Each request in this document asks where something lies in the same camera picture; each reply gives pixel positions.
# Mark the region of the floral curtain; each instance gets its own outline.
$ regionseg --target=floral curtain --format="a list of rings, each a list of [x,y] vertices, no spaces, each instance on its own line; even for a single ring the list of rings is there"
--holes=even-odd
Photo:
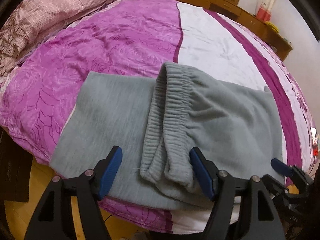
[[[275,0],[258,0],[256,17],[263,22],[269,21],[274,3]]]

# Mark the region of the gray fabric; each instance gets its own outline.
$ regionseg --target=gray fabric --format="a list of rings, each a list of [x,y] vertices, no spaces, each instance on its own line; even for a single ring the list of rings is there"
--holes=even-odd
[[[234,177],[268,173],[284,182],[270,165],[282,160],[282,130],[269,88],[253,90],[167,63],[151,102],[141,176],[176,199],[183,197],[176,184],[198,194],[188,154],[194,146]]]
[[[123,162],[109,193],[161,209],[211,208],[189,163],[198,146],[219,169],[249,178],[282,159],[279,114],[269,90],[217,81],[189,66],[166,63],[157,80],[89,73],[50,166],[75,177],[107,156]]]

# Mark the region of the wooden floor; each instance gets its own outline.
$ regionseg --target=wooden floor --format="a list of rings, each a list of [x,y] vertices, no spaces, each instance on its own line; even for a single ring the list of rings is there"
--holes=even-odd
[[[50,167],[40,165],[36,162],[35,159],[33,159],[29,185],[29,202],[5,202],[9,228],[11,234],[16,238],[16,240],[23,240],[32,213],[36,208],[36,205],[38,204],[42,193],[44,192],[53,176],[54,171]],[[85,240],[79,217],[76,197],[72,197],[72,213],[77,238],[78,240]],[[110,215],[104,210],[101,210],[101,213],[103,219],[106,219]],[[139,228],[134,224],[120,220],[114,216],[111,216],[106,221],[106,226],[113,240],[119,240],[122,237],[130,238],[135,232],[145,231],[145,229]]]

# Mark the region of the bed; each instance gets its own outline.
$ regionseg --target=bed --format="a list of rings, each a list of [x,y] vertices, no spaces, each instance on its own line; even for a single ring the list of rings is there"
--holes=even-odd
[[[300,87],[247,28],[174,0],[103,0],[77,13],[62,25],[43,27],[32,44],[26,42],[27,50],[13,56],[11,68],[1,68],[0,125],[39,163],[50,165],[90,71],[156,78],[169,61],[252,89],[268,86],[279,110],[283,161],[304,171],[314,165],[314,123]],[[111,198],[100,207],[142,228],[174,234],[202,232],[211,212],[157,210]],[[231,222],[238,212],[235,205]]]

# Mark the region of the metal screw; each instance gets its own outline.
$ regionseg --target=metal screw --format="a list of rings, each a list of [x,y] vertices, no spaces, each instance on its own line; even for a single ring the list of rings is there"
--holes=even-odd
[[[93,170],[86,170],[86,171],[84,172],[84,174],[85,174],[86,176],[90,177],[90,176],[92,176],[92,175],[94,174],[94,171],[93,171]]]
[[[53,178],[52,178],[52,181],[53,182],[58,182],[60,180],[60,176],[54,176]]]
[[[226,177],[226,176],[228,176],[228,173],[226,171],[224,171],[224,170],[221,170],[221,171],[219,171],[219,175],[221,177]]]
[[[260,181],[260,178],[259,178],[257,175],[254,175],[254,176],[252,176],[252,180],[253,180],[254,182],[259,182],[259,181]]]

